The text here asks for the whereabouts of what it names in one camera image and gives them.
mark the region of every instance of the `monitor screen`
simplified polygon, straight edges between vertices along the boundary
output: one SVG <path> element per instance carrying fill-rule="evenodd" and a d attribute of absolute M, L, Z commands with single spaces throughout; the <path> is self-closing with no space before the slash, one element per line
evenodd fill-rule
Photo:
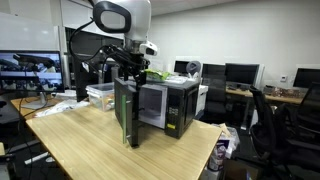
<path fill-rule="evenodd" d="M 59 51 L 0 51 L 0 89 L 64 92 Z"/>
<path fill-rule="evenodd" d="M 258 64 L 226 64 L 226 81 L 238 84 L 254 84 L 258 73 Z"/>
<path fill-rule="evenodd" d="M 224 75 L 225 70 L 226 70 L 225 65 L 203 64 L 202 77 L 210 77 L 211 75 Z"/>
<path fill-rule="evenodd" d="M 320 69 L 298 68 L 293 86 L 309 88 L 312 82 L 320 82 Z"/>
<path fill-rule="evenodd" d="M 187 74 L 187 64 L 188 61 L 176 61 L 174 65 L 174 72 L 181 73 L 181 74 Z"/>

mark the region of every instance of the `wooden table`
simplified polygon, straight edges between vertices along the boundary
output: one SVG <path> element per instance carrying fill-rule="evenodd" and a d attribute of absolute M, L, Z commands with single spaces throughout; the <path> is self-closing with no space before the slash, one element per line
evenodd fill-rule
<path fill-rule="evenodd" d="M 250 104 L 252 101 L 251 100 L 252 93 L 249 90 L 242 91 L 240 89 L 232 90 L 232 89 L 228 89 L 228 88 L 226 88 L 226 93 L 248 97 L 247 102 L 246 102 L 246 109 L 244 112 L 243 122 L 241 124 L 241 129 L 246 130 L 247 129 L 247 117 L 248 117 L 249 107 L 250 107 Z M 302 102 L 302 98 L 276 97 L 276 96 L 270 96 L 270 95 L 265 95 L 265 98 L 269 101 L 278 101 L 278 102 L 298 104 L 298 105 Z"/>
<path fill-rule="evenodd" d="M 50 98 L 50 95 L 48 95 L 47 97 L 48 97 L 48 99 L 50 99 L 49 102 L 50 102 L 51 104 L 57 104 L 57 103 L 59 103 L 59 102 L 62 101 L 62 100 L 60 100 L 60 99 L 51 99 L 51 98 Z M 23 99 L 22 99 L 22 102 L 21 102 L 21 105 L 27 104 L 28 102 L 36 101 L 36 100 L 39 100 L 39 97 L 23 98 Z M 12 105 L 13 105 L 18 111 L 19 111 L 20 101 L 21 101 L 21 99 L 13 99 L 13 100 L 11 100 Z M 24 117 L 24 119 L 28 120 L 28 119 L 34 118 L 34 116 L 35 116 L 35 114 L 36 114 L 37 112 L 41 112 L 41 111 L 44 111 L 44 110 L 49 109 L 49 108 L 50 108 L 50 107 L 45 107 L 45 108 L 39 109 L 39 110 L 37 110 L 37 111 L 35 111 L 35 110 L 33 110 L 33 109 L 21 108 L 21 111 L 20 111 L 19 113 L 20 113 L 20 115 L 23 116 L 23 117 L 24 117 L 26 114 L 31 113 L 31 114 L 29 114 L 29 115 L 27 115 L 27 116 Z"/>
<path fill-rule="evenodd" d="M 221 130 L 194 120 L 178 140 L 140 128 L 140 147 L 122 144 L 114 111 L 92 106 L 27 121 L 71 179 L 198 179 Z"/>
<path fill-rule="evenodd" d="M 245 96 L 245 97 L 252 97 L 252 93 L 249 90 L 242 91 L 240 89 L 236 89 L 236 90 L 226 89 L 226 93 Z M 278 96 L 270 96 L 270 95 L 265 95 L 265 97 L 267 100 L 279 101 L 283 103 L 291 103 L 291 104 L 299 105 L 302 102 L 302 98 L 278 97 Z"/>

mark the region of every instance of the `office chair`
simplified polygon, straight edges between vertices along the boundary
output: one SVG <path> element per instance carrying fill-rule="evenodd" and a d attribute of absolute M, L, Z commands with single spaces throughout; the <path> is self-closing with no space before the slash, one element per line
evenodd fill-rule
<path fill-rule="evenodd" d="M 320 83 L 312 83 L 297 110 L 299 130 L 320 135 Z"/>
<path fill-rule="evenodd" d="M 0 101 L 0 110 L 1 108 L 3 108 L 5 105 L 7 105 L 7 103 L 5 101 Z"/>
<path fill-rule="evenodd" d="M 211 76 L 208 86 L 204 121 L 224 122 L 226 114 L 226 77 L 224 75 Z"/>
<path fill-rule="evenodd" d="M 285 105 L 280 106 L 273 114 L 262 92 L 254 86 L 250 86 L 249 90 L 253 94 L 258 112 L 258 122 L 250 129 L 251 140 L 259 159 L 266 163 L 266 172 L 281 179 L 274 171 L 274 163 L 283 165 L 291 178 L 293 175 L 287 165 L 320 171 L 320 147 L 317 151 L 317 148 L 309 148 L 306 143 L 291 139 L 283 116 L 290 112 Z"/>

